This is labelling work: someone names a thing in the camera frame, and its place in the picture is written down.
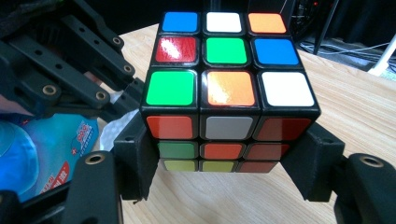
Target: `table surface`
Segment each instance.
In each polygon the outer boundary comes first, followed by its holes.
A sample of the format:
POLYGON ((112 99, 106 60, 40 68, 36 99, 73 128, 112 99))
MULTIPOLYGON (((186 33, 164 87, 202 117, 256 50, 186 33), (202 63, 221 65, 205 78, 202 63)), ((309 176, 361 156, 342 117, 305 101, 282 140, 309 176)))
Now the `table surface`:
MULTIPOLYGON (((124 57, 145 79, 158 25, 122 35, 124 57)), ((346 143, 396 164, 396 82, 300 51, 322 114, 318 123, 346 143)), ((335 195, 310 203, 279 163, 270 174, 167 172, 147 201, 122 202, 125 223, 335 223, 335 195)))

